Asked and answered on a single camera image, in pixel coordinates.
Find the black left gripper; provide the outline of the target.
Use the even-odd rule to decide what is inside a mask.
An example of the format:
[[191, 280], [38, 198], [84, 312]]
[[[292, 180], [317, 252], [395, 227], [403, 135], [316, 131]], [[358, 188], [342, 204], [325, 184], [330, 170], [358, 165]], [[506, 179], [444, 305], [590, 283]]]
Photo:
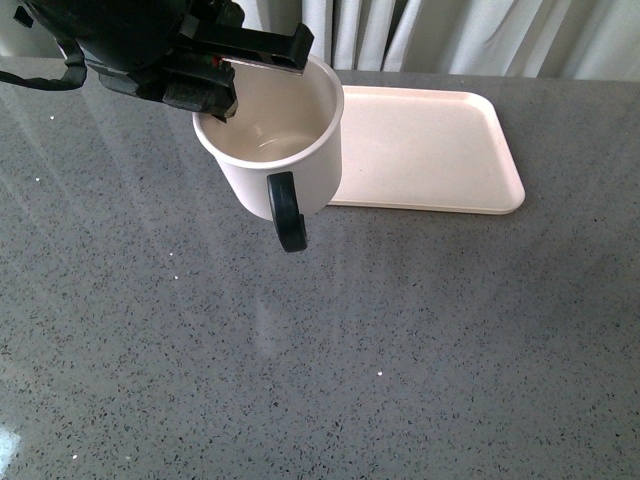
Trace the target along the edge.
[[237, 27], [233, 1], [22, 1], [14, 18], [51, 33], [66, 66], [17, 86], [74, 90], [93, 68], [109, 89], [223, 122], [238, 108], [236, 64], [301, 74], [314, 42], [302, 23], [292, 35]]

